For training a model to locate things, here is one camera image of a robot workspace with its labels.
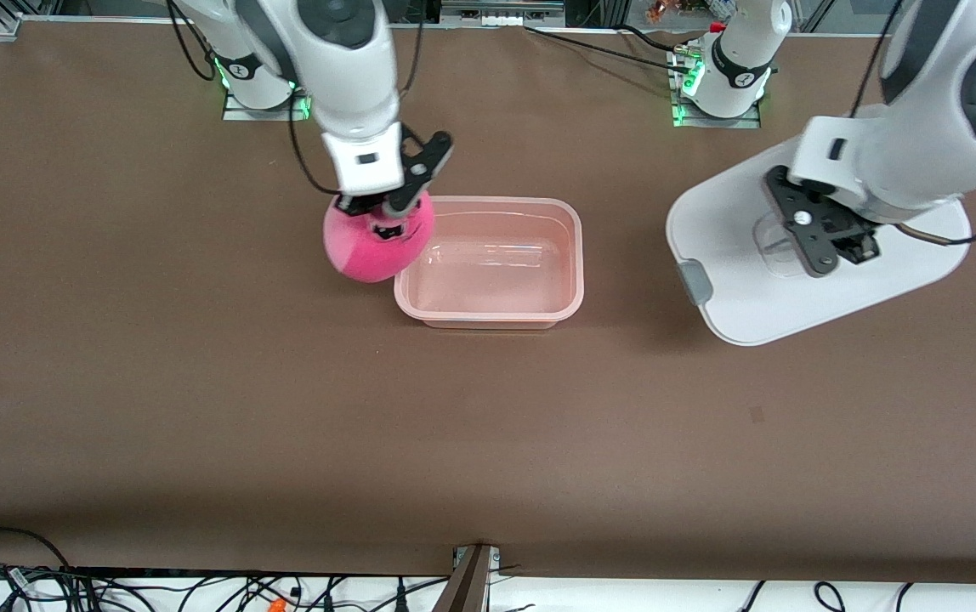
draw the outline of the white floor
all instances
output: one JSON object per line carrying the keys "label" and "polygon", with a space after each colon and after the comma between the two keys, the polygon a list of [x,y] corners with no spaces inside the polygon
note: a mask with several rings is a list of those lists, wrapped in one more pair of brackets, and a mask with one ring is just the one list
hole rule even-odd
{"label": "white floor", "polygon": [[[423,578],[410,578],[406,585],[411,587]],[[491,588],[489,612],[514,612],[532,604],[530,612],[639,612],[639,611],[681,611],[681,612],[737,612],[748,599],[753,582],[749,581],[613,581],[589,580],[588,578],[497,578]],[[123,584],[162,585],[174,588],[188,588],[196,584],[196,578],[143,578],[143,580],[122,581]],[[295,586],[294,578],[282,578],[274,584],[274,589],[290,597],[290,589]],[[205,586],[189,599],[184,612],[217,612],[219,605],[231,597],[236,590],[246,584],[244,578]],[[304,578],[303,608],[320,596],[325,589],[325,578]],[[752,612],[825,612],[814,599],[813,582],[768,582],[761,590]],[[376,604],[394,596],[395,578],[349,578],[333,590],[336,604],[355,602],[364,608],[374,608]],[[847,612],[893,612],[899,584],[881,582],[837,582]],[[46,596],[60,595],[60,590],[50,581],[32,582],[29,588],[36,587]],[[442,585],[423,589],[409,596],[410,612],[429,611],[434,600],[441,593]],[[181,592],[159,592],[145,590],[143,595],[150,600],[156,612],[177,612],[184,596]],[[9,588],[0,581],[0,605],[9,595]],[[125,592],[115,592],[108,599],[127,605],[137,612],[146,608]],[[239,598],[232,599],[224,612],[235,611]],[[247,606],[246,612],[267,612],[268,602],[255,599]],[[289,605],[289,612],[294,612]],[[26,612],[23,604],[14,609]],[[64,611],[62,603],[35,603],[32,612]],[[119,608],[106,605],[106,612],[119,611]],[[904,599],[903,612],[976,612],[976,585],[932,585],[913,586]]]}

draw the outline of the pink plastic tub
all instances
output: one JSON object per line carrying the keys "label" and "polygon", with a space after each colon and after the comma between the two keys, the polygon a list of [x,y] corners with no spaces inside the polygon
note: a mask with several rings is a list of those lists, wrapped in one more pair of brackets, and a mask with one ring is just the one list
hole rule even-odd
{"label": "pink plastic tub", "polygon": [[562,201],[431,198],[434,235],[394,280],[410,317],[436,328],[548,329],[582,303],[582,226]]}

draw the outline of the pink plush ball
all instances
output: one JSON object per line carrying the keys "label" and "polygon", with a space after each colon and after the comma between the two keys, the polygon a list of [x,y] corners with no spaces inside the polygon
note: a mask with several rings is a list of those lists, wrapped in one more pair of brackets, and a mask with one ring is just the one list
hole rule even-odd
{"label": "pink plush ball", "polygon": [[[359,217],[337,210],[337,199],[321,222],[321,240],[329,263],[348,278],[377,283],[394,278],[417,260],[434,230],[434,209],[424,191],[417,208],[404,219],[386,217],[380,209]],[[392,235],[401,226],[400,235]]]}

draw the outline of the green led light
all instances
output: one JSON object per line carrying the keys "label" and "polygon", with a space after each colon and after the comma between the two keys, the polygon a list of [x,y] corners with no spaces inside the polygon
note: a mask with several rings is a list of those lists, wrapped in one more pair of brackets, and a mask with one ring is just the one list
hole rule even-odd
{"label": "green led light", "polygon": [[220,85],[223,85],[224,89],[230,92],[231,85],[227,82],[227,74],[224,74],[224,67],[220,65],[219,59],[213,58],[213,65],[216,65],[216,71],[219,72]]}
{"label": "green led light", "polygon": [[303,119],[310,118],[310,97],[304,96],[298,101],[298,109],[303,113]]}
{"label": "green led light", "polygon": [[694,69],[689,73],[689,78],[685,78],[685,84],[682,87],[686,96],[695,96],[695,90],[699,88],[699,81],[705,73],[706,69],[703,67],[703,62],[695,62]]}

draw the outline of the brown table surface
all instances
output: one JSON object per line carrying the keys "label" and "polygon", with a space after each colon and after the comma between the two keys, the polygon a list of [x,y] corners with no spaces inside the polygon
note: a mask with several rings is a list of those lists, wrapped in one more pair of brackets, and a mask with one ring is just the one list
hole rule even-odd
{"label": "brown table surface", "polygon": [[584,225],[574,318],[472,333],[330,269],[286,125],[221,122],[168,27],[24,24],[0,45],[0,524],[76,564],[426,574],[480,539],[526,574],[976,581],[976,247],[749,349],[663,235],[691,185],[845,111],[871,44],[787,40],[743,132],[672,127],[664,71],[427,31],[402,116],[456,139],[433,192]]}

